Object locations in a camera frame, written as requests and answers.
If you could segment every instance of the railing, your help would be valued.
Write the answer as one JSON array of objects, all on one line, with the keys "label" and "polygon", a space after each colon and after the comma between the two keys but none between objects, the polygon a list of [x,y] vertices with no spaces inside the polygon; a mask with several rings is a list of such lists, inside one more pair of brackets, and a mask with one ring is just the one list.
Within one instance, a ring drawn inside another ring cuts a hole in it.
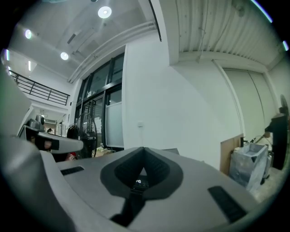
[{"label": "railing", "polygon": [[16,81],[18,87],[29,95],[36,96],[51,102],[61,105],[67,105],[68,97],[70,95],[60,92],[58,90],[47,87],[43,84],[30,80],[16,72],[9,71],[13,79]]}]

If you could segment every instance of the gray plastic surface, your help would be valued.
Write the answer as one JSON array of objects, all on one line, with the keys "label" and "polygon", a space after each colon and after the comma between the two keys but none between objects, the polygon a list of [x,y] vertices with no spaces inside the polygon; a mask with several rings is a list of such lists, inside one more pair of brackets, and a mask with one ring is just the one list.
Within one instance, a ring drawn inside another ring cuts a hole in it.
[{"label": "gray plastic surface", "polygon": [[69,152],[75,152],[83,148],[83,142],[80,140],[68,139],[68,138],[60,137],[57,135],[52,135],[45,132],[39,132],[38,136],[59,141],[59,149],[51,150],[52,154],[64,154],[64,153],[69,153]]},{"label": "gray plastic surface", "polygon": [[[42,159],[44,161],[44,167],[48,176],[48,181],[53,190],[54,195],[58,199],[58,202],[67,212],[75,225],[75,230],[78,232],[127,232],[128,230],[102,216],[102,211],[93,209],[90,204],[82,199],[77,192],[71,187],[71,185],[65,180],[61,174],[58,166],[56,165],[51,154],[45,151],[40,151]],[[78,166],[76,161],[67,161],[68,165],[64,166]],[[76,176],[81,172],[71,174],[70,176]],[[103,195],[103,200],[106,200],[107,195]]]},{"label": "gray plastic surface", "polygon": [[37,147],[20,138],[0,137],[0,151],[1,174],[22,206],[52,231],[74,231],[52,192]]},{"label": "gray plastic surface", "polygon": [[17,135],[31,101],[8,74],[7,67],[0,65],[0,135]]},{"label": "gray plastic surface", "polygon": [[229,176],[253,193],[261,183],[266,164],[268,147],[250,143],[231,155]]},{"label": "gray plastic surface", "polygon": [[[64,176],[70,187],[92,209],[106,218],[121,212],[124,199],[111,196],[100,181],[103,166],[135,148],[77,161],[57,163],[60,170],[82,166],[83,171]],[[184,172],[181,186],[167,199],[146,201],[144,208],[128,226],[133,231],[203,231],[228,224],[227,218],[208,192],[222,186],[246,211],[257,202],[239,184],[213,167],[167,151],[151,149],[176,162]]]}]

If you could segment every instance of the white wall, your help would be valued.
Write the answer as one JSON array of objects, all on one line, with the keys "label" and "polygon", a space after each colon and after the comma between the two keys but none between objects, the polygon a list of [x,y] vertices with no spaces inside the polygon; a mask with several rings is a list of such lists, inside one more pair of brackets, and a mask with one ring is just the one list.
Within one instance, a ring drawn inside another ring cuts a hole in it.
[{"label": "white wall", "polygon": [[288,57],[284,57],[270,71],[269,75],[275,86],[276,93],[280,100],[280,95],[283,94],[288,107],[290,107],[290,63]]},{"label": "white wall", "polygon": [[69,83],[67,79],[45,69],[39,64],[35,67],[29,78],[60,92],[64,92],[69,95],[72,94],[73,84]]},{"label": "white wall", "polygon": [[241,106],[245,125],[244,136],[246,140],[251,141],[257,135],[263,135],[265,128],[269,125],[267,124],[267,126],[265,126],[264,123],[263,108],[259,93],[256,89],[259,88],[259,86],[254,85],[249,72],[242,70],[225,70],[225,73],[235,89]]},{"label": "white wall", "polygon": [[168,48],[157,33],[128,43],[122,82],[125,149],[178,148],[220,165],[220,142],[241,133],[233,97],[211,61],[168,67]]}]

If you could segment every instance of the window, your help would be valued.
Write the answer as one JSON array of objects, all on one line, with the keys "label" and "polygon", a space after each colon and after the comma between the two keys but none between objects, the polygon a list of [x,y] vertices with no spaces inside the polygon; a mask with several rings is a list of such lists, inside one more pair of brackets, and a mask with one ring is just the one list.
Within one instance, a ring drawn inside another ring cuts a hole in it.
[{"label": "window", "polygon": [[123,63],[124,63],[124,56],[121,56],[117,58],[114,62],[114,69],[113,74],[111,77],[111,82],[114,82],[120,78],[122,78],[123,75]]},{"label": "window", "polygon": [[81,89],[80,89],[80,93],[79,93],[78,99],[77,99],[78,102],[87,97],[87,83],[88,83],[88,79],[89,78],[85,79],[82,82],[82,86],[81,86]]},{"label": "window", "polygon": [[108,105],[112,105],[122,101],[122,90],[118,90],[109,94],[108,96]]},{"label": "window", "polygon": [[123,54],[112,58],[91,73],[80,89],[75,119],[81,113],[92,117],[97,129],[97,147],[103,144],[113,150],[124,149],[121,115],[123,62]]},{"label": "window", "polygon": [[102,143],[102,103],[102,98],[92,101],[92,118],[97,128],[97,147],[100,147]]},{"label": "window", "polygon": [[94,91],[97,91],[106,85],[106,78],[108,76],[109,69],[110,64],[108,63],[93,74],[89,92],[92,92],[93,94]]}]

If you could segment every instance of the white ceiling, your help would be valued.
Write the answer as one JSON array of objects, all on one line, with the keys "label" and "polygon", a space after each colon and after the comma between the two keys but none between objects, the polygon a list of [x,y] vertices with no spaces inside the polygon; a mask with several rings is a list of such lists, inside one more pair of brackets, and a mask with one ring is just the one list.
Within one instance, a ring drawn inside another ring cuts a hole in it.
[{"label": "white ceiling", "polygon": [[[101,19],[97,12],[105,5],[112,9],[112,14],[107,19]],[[147,0],[98,0],[95,3],[90,0],[40,1],[15,27],[10,49],[69,78],[100,45],[120,32],[153,18]],[[32,31],[31,39],[25,38],[26,29]],[[68,53],[67,61],[60,58],[61,52]]]},{"label": "white ceiling", "polygon": [[249,0],[176,0],[176,5],[179,52],[203,48],[266,66],[284,52],[271,23]]},{"label": "white ceiling", "polygon": [[12,71],[21,74],[22,76],[28,77],[31,75],[33,70],[36,67],[35,62],[31,62],[30,71],[28,70],[28,61],[29,59],[23,55],[20,55],[14,51],[9,51],[9,61],[6,60],[6,56],[4,55],[4,65],[10,67]]}]

